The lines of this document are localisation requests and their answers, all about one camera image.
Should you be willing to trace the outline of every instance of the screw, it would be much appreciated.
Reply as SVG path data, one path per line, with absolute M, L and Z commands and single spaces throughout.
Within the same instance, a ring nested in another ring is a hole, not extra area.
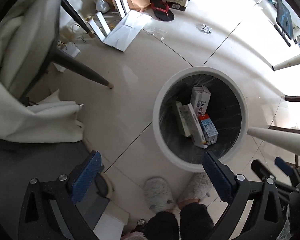
M 273 179 L 268 178 L 268 179 L 267 179 L 267 182 L 268 182 L 269 184 L 273 184 Z
M 68 176 L 66 174 L 62 174 L 62 175 L 59 176 L 60 181 L 64 181 L 66 179 L 68 179 Z
M 140 219 L 140 220 L 137 222 L 137 225 L 138 225 L 138 226 L 143 226 L 145 223 L 146 223 L 146 221 L 145 221 L 144 219 Z
M 34 185 L 36 183 L 37 183 L 37 179 L 36 178 L 33 178 L 33 179 L 30 180 L 30 184 L 31 185 Z
M 237 175 L 237 180 L 244 181 L 245 177 L 243 175 L 239 174 L 239 175 Z

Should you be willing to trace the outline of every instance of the debris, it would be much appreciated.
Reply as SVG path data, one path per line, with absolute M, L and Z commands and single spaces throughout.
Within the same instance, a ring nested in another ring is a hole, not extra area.
M 205 24 L 202 24 L 201 31 L 203 33 L 211 34 L 212 33 L 212 28 L 210 28 L 209 26 L 207 26 Z

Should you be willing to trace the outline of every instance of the trash bag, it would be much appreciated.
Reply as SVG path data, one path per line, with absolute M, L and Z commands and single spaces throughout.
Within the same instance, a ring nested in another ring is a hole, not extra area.
M 172 109 L 176 100 L 183 105 L 189 104 L 192 88 L 202 85 L 211 93 L 206 113 L 219 133 L 217 142 L 207 149 L 195 146 L 190 137 L 179 133 Z M 193 164 L 202 164 L 203 153 L 207 150 L 218 158 L 226 155 L 239 136 L 241 121 L 241 108 L 233 91 L 223 81 L 208 74 L 188 76 L 174 84 L 165 95 L 159 111 L 159 126 L 166 145 L 180 159 Z

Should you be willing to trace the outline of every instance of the white chair leg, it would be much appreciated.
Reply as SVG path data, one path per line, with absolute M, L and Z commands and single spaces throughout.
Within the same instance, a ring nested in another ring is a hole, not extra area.
M 280 64 L 272 66 L 272 69 L 273 69 L 273 71 L 276 71 L 276 70 L 279 70 L 282 68 L 292 67 L 292 66 L 299 65 L 299 64 L 300 64 L 300 54 L 291 59 L 288 59 Z
M 300 156 L 300 134 L 298 133 L 249 127 L 247 134 Z

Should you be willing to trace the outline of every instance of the fuzzy slipper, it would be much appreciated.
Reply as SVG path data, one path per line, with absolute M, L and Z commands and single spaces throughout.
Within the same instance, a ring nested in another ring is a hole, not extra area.
M 149 209 L 155 214 L 176 205 L 168 183 L 162 178 L 148 179 L 143 185 L 143 194 Z
M 209 191 L 212 189 L 212 183 L 207 173 L 195 173 L 186 189 L 178 198 L 178 203 L 187 199 L 200 199 L 202 201 L 206 196 L 209 196 Z

